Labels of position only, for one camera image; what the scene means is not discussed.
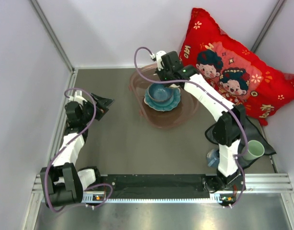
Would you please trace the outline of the dark blue ceramic bowl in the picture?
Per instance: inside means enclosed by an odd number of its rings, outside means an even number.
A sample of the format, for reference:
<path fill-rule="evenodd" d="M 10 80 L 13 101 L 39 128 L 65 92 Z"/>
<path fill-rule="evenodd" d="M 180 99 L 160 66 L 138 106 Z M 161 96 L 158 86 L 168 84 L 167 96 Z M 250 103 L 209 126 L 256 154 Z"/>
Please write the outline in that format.
<path fill-rule="evenodd" d="M 164 103 L 173 96 L 173 89 L 167 88 L 162 84 L 151 84 L 147 89 L 147 94 L 151 100 L 157 103 Z"/>

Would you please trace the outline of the teal scalloped ceramic plate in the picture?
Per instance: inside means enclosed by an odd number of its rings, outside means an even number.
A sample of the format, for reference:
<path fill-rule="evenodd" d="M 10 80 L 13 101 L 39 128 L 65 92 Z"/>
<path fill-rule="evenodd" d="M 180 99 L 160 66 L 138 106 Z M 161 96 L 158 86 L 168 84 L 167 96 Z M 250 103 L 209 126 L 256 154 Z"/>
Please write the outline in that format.
<path fill-rule="evenodd" d="M 145 92 L 146 101 L 148 106 L 156 111 L 167 112 L 171 111 L 178 106 L 181 101 L 180 89 L 173 89 L 173 96 L 164 103 L 157 103 L 148 96 L 147 91 Z"/>

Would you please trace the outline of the blue speckled ceramic cup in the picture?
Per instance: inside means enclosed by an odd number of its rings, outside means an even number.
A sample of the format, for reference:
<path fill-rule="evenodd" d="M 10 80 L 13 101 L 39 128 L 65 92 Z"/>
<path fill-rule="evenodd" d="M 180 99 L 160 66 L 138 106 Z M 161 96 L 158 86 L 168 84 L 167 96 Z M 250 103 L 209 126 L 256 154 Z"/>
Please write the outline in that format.
<path fill-rule="evenodd" d="M 207 166 L 217 168 L 219 165 L 219 149 L 212 149 L 206 155 Z"/>

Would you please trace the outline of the pale green cup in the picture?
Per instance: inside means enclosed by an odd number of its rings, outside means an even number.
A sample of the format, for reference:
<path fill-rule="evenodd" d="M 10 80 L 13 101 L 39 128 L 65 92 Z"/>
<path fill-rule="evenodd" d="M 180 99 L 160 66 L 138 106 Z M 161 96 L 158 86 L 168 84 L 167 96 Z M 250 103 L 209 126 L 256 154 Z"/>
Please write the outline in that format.
<path fill-rule="evenodd" d="M 247 161 L 255 160 L 261 157 L 265 152 L 263 144 L 257 140 L 250 140 L 248 142 L 248 151 L 245 150 L 246 147 L 242 150 L 242 153 L 244 153 L 242 157 Z"/>

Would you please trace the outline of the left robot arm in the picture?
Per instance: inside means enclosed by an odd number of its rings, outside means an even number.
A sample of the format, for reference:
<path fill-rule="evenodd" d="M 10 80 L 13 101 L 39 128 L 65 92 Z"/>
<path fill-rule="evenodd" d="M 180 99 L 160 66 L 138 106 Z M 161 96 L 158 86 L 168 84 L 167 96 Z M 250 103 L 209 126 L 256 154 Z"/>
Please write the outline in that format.
<path fill-rule="evenodd" d="M 42 189 L 47 207 L 56 208 L 77 204 L 83 200 L 84 191 L 97 190 L 102 178 L 96 166 L 77 170 L 75 167 L 80 150 L 87 141 L 89 126 L 94 120 L 101 120 L 114 103 L 93 93 L 91 101 L 81 92 L 68 98 L 65 105 L 66 128 L 59 152 L 40 171 Z"/>

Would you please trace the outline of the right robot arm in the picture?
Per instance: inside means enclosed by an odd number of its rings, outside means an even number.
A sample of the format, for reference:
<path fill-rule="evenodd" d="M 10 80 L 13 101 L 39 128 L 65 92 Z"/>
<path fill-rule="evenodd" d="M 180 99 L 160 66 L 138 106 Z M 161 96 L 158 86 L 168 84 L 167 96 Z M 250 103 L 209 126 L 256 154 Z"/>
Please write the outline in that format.
<path fill-rule="evenodd" d="M 234 105 L 217 92 L 202 74 L 192 66 L 184 66 L 177 52 L 159 51 L 153 57 L 157 63 L 156 73 L 165 86 L 180 86 L 195 97 L 213 116 L 213 138 L 219 145 L 217 184 L 227 190 L 235 183 L 239 168 L 236 163 L 241 138 L 245 136 L 245 108 Z"/>

